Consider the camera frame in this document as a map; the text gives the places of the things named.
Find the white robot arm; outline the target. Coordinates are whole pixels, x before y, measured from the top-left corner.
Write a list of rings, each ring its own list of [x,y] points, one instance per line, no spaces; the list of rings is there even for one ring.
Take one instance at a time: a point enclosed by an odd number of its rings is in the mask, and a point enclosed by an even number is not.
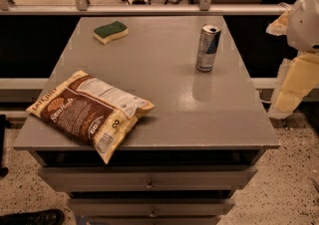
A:
[[[270,117],[285,119],[319,85],[319,0],[297,0],[266,32],[285,35],[288,45],[298,51],[293,60],[284,59],[280,65],[268,111]]]

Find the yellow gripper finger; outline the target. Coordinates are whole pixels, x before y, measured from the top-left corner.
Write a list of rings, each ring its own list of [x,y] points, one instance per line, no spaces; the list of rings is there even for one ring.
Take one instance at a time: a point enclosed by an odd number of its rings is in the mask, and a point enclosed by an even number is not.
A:
[[[287,33],[288,17],[292,7],[287,3],[281,3],[281,6],[285,8],[285,12],[267,26],[267,34],[273,36],[282,36]]]
[[[318,85],[318,53],[299,52],[293,60],[284,59],[278,70],[268,115],[287,118]]]

